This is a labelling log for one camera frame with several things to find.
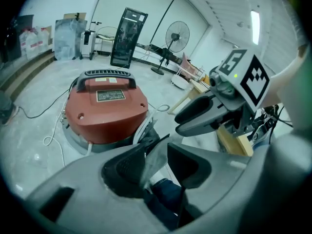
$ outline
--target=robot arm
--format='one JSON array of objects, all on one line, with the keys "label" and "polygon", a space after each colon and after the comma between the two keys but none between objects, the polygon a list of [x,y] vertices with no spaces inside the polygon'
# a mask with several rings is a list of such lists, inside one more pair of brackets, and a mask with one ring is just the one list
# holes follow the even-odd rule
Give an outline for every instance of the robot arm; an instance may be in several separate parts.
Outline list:
[{"label": "robot arm", "polygon": [[209,73],[210,90],[189,102],[175,117],[182,136],[210,133],[221,125],[235,137],[254,130],[253,122],[270,86],[252,50],[234,49]]}]

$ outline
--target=white cable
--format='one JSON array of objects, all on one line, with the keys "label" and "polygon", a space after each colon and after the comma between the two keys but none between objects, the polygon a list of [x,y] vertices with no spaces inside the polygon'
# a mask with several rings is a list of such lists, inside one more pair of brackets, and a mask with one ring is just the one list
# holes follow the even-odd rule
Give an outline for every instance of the white cable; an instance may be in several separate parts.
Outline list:
[{"label": "white cable", "polygon": [[[161,107],[163,106],[166,106],[167,109],[166,110],[159,110]],[[168,106],[167,104],[163,104],[163,105],[160,105],[159,107],[155,108],[153,110],[153,112],[141,123],[141,125],[138,127],[134,137],[133,137],[133,144],[137,144],[138,141],[140,140],[142,134],[144,133],[144,130],[145,128],[147,127],[147,125],[149,124],[150,120],[153,118],[154,114],[157,112],[157,111],[160,111],[160,112],[166,112],[168,111],[170,108],[170,106]]]},{"label": "white cable", "polygon": [[89,145],[88,145],[88,151],[87,151],[87,153],[86,153],[85,156],[89,156],[89,155],[90,155],[90,153],[91,153],[91,151],[92,151],[92,147],[93,147],[93,143],[89,143]]},{"label": "white cable", "polygon": [[[64,102],[64,104],[63,104],[63,106],[62,106],[62,110],[60,111],[60,114],[58,115],[57,120],[55,121],[55,125],[54,125],[54,129],[53,129],[52,135],[51,135],[51,136],[46,136],[46,137],[43,139],[43,141],[42,141],[44,146],[49,146],[49,145],[51,144],[52,140],[55,140],[55,141],[58,143],[58,145],[59,145],[59,147],[60,147],[60,150],[61,150],[61,153],[62,153],[62,159],[63,159],[63,166],[64,166],[64,167],[65,167],[65,161],[64,161],[64,152],[63,152],[63,148],[62,148],[61,144],[54,138],[54,134],[55,134],[55,130],[56,130],[56,128],[57,128],[57,124],[58,124],[58,121],[59,121],[59,117],[60,117],[61,114],[62,114],[62,111],[63,111],[63,109],[64,109],[64,106],[65,106],[66,102],[67,102],[67,99],[66,99],[66,101]],[[50,140],[49,140],[49,142],[46,144],[46,143],[45,143],[45,140],[46,140],[47,138],[50,138]]]}]

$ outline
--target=plastic bag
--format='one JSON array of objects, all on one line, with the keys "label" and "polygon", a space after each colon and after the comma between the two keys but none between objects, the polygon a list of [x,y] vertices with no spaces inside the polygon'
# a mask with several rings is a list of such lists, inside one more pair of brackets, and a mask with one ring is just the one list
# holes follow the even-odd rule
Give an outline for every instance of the plastic bag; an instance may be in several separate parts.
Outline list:
[{"label": "plastic bag", "polygon": [[30,60],[35,58],[39,54],[38,48],[38,37],[35,34],[35,30],[32,29],[31,32],[26,37],[26,56]]},{"label": "plastic bag", "polygon": [[49,48],[49,32],[46,30],[46,28],[37,28],[37,33],[39,53],[43,53]]},{"label": "plastic bag", "polygon": [[26,55],[26,38],[28,34],[29,34],[29,31],[27,29],[24,29],[23,33],[21,33],[19,36],[21,56]]}]

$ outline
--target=white wall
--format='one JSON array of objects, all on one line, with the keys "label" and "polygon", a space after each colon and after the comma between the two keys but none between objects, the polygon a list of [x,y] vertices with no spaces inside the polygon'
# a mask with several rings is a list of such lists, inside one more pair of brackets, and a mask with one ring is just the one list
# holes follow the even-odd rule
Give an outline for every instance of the white wall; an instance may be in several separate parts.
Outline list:
[{"label": "white wall", "polygon": [[[143,29],[141,31],[138,43],[148,45],[160,22],[163,14],[172,0],[99,0],[97,8],[94,13],[92,21],[100,21],[101,25],[97,29],[103,26],[118,27],[120,18],[125,7],[130,7],[138,11],[148,14]],[[199,13],[186,1],[186,0],[175,0],[170,9],[168,10],[165,18],[160,25],[152,44],[161,47],[165,46],[165,36],[168,27],[175,21],[185,22],[190,29],[190,39],[187,46],[179,53],[175,53],[176,56],[182,57],[183,52],[187,55],[191,55],[203,33],[207,29],[206,21],[199,15]],[[111,44],[103,42],[102,51],[111,51]],[[136,48],[134,53],[135,58],[141,58],[145,55],[145,51],[141,48]],[[149,62],[159,64],[160,56],[156,54],[150,54],[145,57]],[[176,70],[174,63],[168,66],[169,69]]]},{"label": "white wall", "polygon": [[55,21],[63,19],[64,14],[85,12],[89,28],[97,0],[27,0],[19,15],[34,15],[33,26],[52,26],[54,36]]},{"label": "white wall", "polygon": [[208,74],[225,59],[232,49],[233,45],[222,40],[214,27],[210,26],[190,56],[191,63],[196,67],[203,66]]}]

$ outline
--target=wooden plank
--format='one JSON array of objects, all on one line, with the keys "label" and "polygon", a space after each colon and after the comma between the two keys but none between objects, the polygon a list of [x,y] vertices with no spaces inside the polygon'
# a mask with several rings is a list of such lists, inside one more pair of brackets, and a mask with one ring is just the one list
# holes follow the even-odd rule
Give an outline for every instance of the wooden plank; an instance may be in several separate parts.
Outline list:
[{"label": "wooden plank", "polygon": [[194,98],[196,98],[198,95],[200,95],[200,93],[197,91],[197,89],[193,88],[193,89],[189,92],[188,98],[194,99]]},{"label": "wooden plank", "polygon": [[220,126],[217,135],[229,154],[252,156],[253,148],[245,135],[233,137],[224,126]]},{"label": "wooden plank", "polygon": [[208,89],[204,86],[201,85],[200,83],[198,83],[197,81],[194,81],[193,79],[191,79],[191,84],[195,87],[195,89],[201,94],[206,92]]},{"label": "wooden plank", "polygon": [[[77,12],[76,12],[76,13],[64,14],[64,18],[63,18],[63,19],[76,18],[76,15],[77,15]],[[81,12],[79,12],[79,18],[85,20],[85,18],[86,18],[86,13],[81,13]]]},{"label": "wooden plank", "polygon": [[167,111],[167,113],[168,113],[168,114],[172,114],[173,111],[174,111],[183,101],[185,101],[187,98],[189,98],[189,95],[190,95],[190,94],[192,94],[191,96],[193,96],[193,93],[194,93],[193,90],[194,90],[194,88],[193,88],[190,92],[186,93],[174,106],[172,106],[172,107]]}]

